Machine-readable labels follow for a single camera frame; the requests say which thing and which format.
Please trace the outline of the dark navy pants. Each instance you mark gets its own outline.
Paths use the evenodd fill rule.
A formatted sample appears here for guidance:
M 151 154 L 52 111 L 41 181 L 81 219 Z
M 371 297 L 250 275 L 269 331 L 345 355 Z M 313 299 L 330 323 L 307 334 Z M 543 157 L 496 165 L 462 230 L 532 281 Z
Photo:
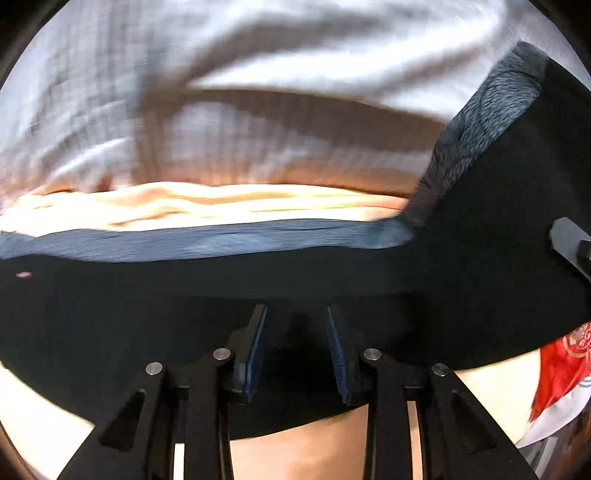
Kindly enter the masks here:
M 1 358 L 97 421 L 142 365 L 221 345 L 262 301 L 281 393 L 335 392 L 327 357 L 297 372 L 322 352 L 311 321 L 329 304 L 397 359 L 479 367 L 589 321 L 590 283 L 551 245 L 562 218 L 590 227 L 590 92 L 523 43 L 392 218 L 3 234 Z

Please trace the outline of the red cloth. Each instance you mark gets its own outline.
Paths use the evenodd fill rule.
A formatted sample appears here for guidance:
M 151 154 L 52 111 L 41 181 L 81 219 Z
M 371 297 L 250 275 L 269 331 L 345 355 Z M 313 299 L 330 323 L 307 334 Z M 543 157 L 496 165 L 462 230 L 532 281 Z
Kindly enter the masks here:
M 590 374 L 590 323 L 540 349 L 541 370 L 530 421 L 554 405 Z

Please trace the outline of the peach bed blanket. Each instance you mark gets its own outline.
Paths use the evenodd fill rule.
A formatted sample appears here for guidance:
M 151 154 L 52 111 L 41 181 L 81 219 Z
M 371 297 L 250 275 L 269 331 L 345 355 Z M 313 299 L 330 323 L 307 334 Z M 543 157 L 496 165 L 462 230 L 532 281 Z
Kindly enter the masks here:
M 307 185 L 209 187 L 158 182 L 104 193 L 27 194 L 1 214 L 5 232 L 39 237 L 74 229 L 139 231 L 280 219 L 371 221 L 397 215 L 403 197 Z M 540 375 L 530 352 L 465 370 L 461 379 L 513 441 L 529 431 Z M 9 369 L 1 420 L 10 440 L 40 479 L 54 479 L 91 431 L 91 424 L 56 406 Z M 362 473 L 367 409 L 259 438 L 235 440 L 232 460 L 242 479 L 356 479 Z

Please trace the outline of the grey checkered quilt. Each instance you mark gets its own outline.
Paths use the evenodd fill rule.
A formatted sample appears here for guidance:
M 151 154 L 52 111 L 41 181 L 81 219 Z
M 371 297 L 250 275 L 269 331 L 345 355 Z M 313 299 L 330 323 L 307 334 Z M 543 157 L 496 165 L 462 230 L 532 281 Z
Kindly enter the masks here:
M 530 1 L 70 1 L 1 61 L 1 201 L 151 182 L 406 196 L 515 49 L 581 83 Z

